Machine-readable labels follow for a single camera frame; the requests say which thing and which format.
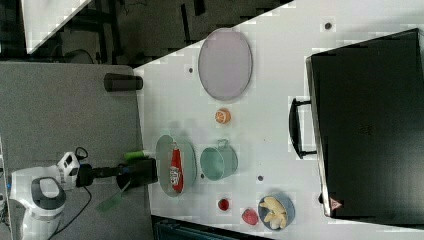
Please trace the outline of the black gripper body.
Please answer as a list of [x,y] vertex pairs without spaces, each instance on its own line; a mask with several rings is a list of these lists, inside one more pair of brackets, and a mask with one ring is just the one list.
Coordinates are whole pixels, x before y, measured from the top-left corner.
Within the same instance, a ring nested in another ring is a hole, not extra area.
[[90,186],[94,182],[94,179],[97,177],[98,172],[99,170],[97,168],[93,168],[90,164],[82,164],[78,172],[76,186]]

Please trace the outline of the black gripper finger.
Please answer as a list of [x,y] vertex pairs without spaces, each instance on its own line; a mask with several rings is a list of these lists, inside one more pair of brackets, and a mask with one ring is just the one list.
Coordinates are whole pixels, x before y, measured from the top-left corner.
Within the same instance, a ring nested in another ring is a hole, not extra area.
[[93,176],[94,177],[113,177],[120,176],[126,174],[128,172],[127,167],[101,167],[101,168],[93,168]]

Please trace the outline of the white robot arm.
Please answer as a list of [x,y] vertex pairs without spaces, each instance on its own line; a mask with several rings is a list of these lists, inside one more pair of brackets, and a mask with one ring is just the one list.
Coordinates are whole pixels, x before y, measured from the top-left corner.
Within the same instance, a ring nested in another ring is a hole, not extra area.
[[9,197],[25,208],[21,240],[48,240],[54,235],[66,205],[66,191],[90,186],[95,178],[129,173],[125,166],[93,168],[90,164],[81,164],[87,157],[87,152],[83,155],[65,152],[55,165],[11,173]]

